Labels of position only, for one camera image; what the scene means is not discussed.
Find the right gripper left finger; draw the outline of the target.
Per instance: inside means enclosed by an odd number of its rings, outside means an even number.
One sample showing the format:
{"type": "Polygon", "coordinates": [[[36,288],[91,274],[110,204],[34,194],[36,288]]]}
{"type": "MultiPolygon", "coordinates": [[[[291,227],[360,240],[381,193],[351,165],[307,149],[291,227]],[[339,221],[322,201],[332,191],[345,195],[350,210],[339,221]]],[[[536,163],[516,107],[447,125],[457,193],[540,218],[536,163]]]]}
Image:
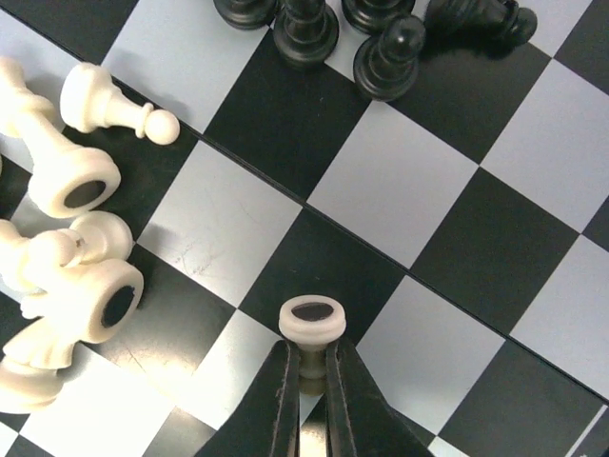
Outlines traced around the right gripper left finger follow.
{"type": "Polygon", "coordinates": [[[300,353],[275,343],[243,399],[199,456],[287,457],[299,454],[300,353]]]}

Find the white pawn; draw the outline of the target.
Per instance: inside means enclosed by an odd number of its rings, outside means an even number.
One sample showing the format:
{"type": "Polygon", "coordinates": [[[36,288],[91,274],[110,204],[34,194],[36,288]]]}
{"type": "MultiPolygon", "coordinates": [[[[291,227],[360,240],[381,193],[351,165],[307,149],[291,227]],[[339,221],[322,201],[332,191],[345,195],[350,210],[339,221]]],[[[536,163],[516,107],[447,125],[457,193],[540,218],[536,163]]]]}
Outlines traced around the white pawn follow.
{"type": "Polygon", "coordinates": [[[325,350],[345,332],[343,306],[322,295],[300,295],[283,303],[279,330],[299,349],[299,386],[305,395],[324,392],[326,379],[325,350]]]}

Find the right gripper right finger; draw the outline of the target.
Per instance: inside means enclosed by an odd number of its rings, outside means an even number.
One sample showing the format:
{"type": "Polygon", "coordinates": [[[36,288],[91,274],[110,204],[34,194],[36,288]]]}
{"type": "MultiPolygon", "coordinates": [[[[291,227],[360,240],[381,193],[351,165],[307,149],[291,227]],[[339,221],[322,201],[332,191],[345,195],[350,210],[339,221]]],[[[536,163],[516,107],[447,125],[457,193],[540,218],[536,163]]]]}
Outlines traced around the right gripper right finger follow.
{"type": "Polygon", "coordinates": [[[353,343],[328,345],[326,366],[327,450],[331,456],[430,456],[391,407],[353,343]]]}

